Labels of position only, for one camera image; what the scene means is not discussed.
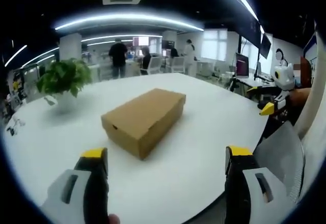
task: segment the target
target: brown shoebox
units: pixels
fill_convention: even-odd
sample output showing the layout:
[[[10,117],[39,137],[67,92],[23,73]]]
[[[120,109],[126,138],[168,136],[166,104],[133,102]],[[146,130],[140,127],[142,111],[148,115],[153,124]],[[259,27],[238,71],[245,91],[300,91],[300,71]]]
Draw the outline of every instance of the brown shoebox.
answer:
[[[101,116],[108,137],[145,159],[180,118],[185,94],[153,89]]]

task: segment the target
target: black ceiling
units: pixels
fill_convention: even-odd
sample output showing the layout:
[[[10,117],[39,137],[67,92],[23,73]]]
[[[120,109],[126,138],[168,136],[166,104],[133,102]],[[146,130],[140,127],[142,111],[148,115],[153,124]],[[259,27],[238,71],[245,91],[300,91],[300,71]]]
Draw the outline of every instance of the black ceiling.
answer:
[[[313,19],[303,0],[248,0],[268,33],[301,47],[313,33]],[[44,50],[60,37],[53,25],[62,18],[93,11],[109,11],[119,6],[103,6],[102,0],[1,0],[5,10],[1,25],[2,43],[13,39],[17,45]],[[141,0],[142,8],[172,11],[205,23],[205,27],[234,27],[238,0]],[[87,34],[105,31],[87,30]]]

